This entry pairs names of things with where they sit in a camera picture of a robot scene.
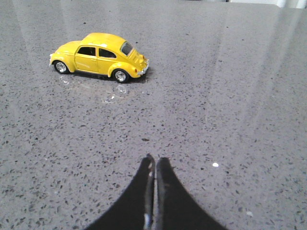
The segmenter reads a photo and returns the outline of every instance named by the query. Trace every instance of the gray countertop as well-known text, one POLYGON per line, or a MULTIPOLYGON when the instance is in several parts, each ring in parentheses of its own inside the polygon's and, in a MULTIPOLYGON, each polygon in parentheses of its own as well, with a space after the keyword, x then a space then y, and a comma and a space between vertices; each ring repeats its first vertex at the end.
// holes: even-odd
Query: gray countertop
POLYGON ((147 153, 230 230, 307 229, 306 10, 3 0, 0 15, 0 229, 83 229, 147 153), (91 32, 127 39, 146 76, 48 67, 91 32))

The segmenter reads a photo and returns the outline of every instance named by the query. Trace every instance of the tire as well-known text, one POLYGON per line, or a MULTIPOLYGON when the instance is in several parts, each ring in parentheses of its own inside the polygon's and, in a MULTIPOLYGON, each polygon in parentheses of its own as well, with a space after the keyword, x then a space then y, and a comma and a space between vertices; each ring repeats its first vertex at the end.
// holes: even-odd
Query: tire
POLYGON ((119 83, 126 83, 130 79, 130 75, 123 69, 115 69, 112 75, 119 83))
POLYGON ((54 69, 59 72, 59 73, 62 73, 62 74, 67 74, 69 73, 69 70, 67 68, 67 66, 65 65, 64 62, 62 61, 55 61, 54 62, 54 69))

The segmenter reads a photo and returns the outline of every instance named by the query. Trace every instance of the car window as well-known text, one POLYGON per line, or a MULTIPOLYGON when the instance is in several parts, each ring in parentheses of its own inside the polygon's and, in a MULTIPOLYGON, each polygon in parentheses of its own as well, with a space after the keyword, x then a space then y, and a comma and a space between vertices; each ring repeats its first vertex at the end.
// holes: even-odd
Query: car window
POLYGON ((104 58, 116 58, 116 55, 108 50, 99 49, 99 56, 104 58))
POLYGON ((131 50, 133 49, 132 45, 130 45, 128 42, 124 42, 124 44, 121 46, 121 52, 123 52, 126 56, 129 55, 131 50))
POLYGON ((96 56, 95 47, 81 47, 78 54, 96 56))

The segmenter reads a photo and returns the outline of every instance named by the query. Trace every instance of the volkswagen beetle model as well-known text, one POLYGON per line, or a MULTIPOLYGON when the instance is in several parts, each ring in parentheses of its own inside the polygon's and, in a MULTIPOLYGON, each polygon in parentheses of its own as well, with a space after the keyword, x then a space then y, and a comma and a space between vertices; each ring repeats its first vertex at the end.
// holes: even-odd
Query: volkswagen beetle model
POLYGON ((114 77, 124 83, 145 74, 149 60, 119 36, 91 33, 82 41, 60 46, 50 54, 49 64, 62 74, 83 71, 114 77))

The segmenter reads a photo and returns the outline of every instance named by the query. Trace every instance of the car roof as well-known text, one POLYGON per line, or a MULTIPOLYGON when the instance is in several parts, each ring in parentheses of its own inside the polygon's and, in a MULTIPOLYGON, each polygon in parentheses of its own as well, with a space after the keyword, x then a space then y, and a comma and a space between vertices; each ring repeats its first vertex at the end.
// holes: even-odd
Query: car roof
POLYGON ((114 34, 91 33, 86 36, 81 45, 94 45, 117 51, 126 40, 114 34))

